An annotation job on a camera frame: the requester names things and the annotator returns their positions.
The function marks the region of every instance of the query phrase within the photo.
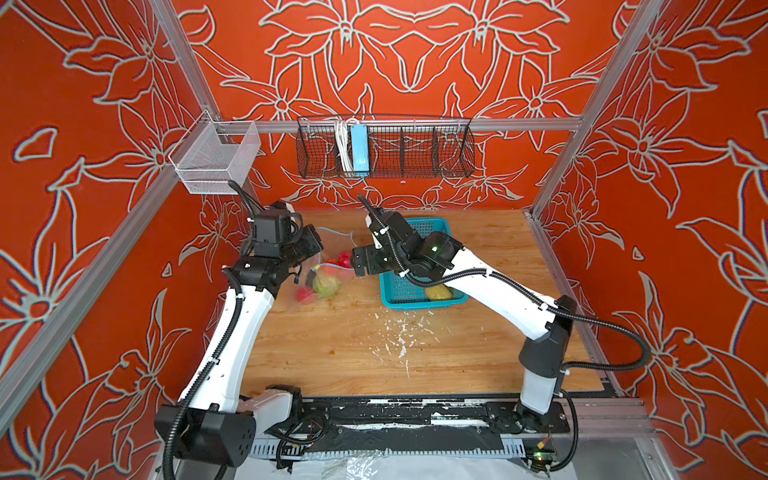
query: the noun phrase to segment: white cable bundle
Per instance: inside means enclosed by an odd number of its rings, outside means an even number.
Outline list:
[[[333,128],[336,131],[336,146],[339,147],[339,157],[341,157],[341,168],[345,172],[355,170],[352,165],[352,159],[349,158],[349,153],[347,153],[347,145],[349,142],[349,126],[358,123],[360,122],[356,118],[349,118],[346,121],[342,118],[337,118],[333,121]]]

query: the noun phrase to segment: wooden tabletop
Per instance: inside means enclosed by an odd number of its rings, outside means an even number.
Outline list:
[[[302,212],[305,223],[354,232],[371,243],[362,211]],[[452,236],[486,263],[528,288],[559,292],[519,210],[408,212],[443,217]],[[525,341],[509,321],[470,298],[442,310],[396,312],[383,306],[379,278],[345,283],[332,298],[290,305],[281,290],[253,347],[242,393],[273,383],[306,396],[519,392]],[[574,329],[566,360],[590,361]],[[575,369],[566,390],[602,390],[596,372]]]

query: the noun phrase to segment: blue device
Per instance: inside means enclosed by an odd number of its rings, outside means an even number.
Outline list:
[[[350,125],[349,136],[352,138],[352,162],[356,176],[368,177],[368,125]]]

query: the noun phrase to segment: red tomato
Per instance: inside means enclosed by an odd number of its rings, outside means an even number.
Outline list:
[[[344,268],[352,268],[352,251],[347,250],[339,254],[339,265]]]
[[[315,296],[315,290],[311,286],[303,286],[296,292],[296,300],[303,302],[305,300],[313,300]]]

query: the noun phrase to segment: metal mesh basket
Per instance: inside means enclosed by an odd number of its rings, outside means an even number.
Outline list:
[[[194,139],[178,143],[188,147],[179,147],[169,155],[191,194],[234,194],[227,182],[235,180],[242,185],[259,153],[261,138],[255,123],[250,122],[240,143],[234,143],[236,139],[230,135],[218,133],[217,127],[222,123],[204,112],[184,135]]]
[[[336,144],[337,117],[301,117],[296,136],[299,175],[304,178],[469,177],[475,171],[475,138],[469,118],[398,115],[354,116],[368,127],[369,170],[344,171]],[[352,141],[347,150],[352,158]]]

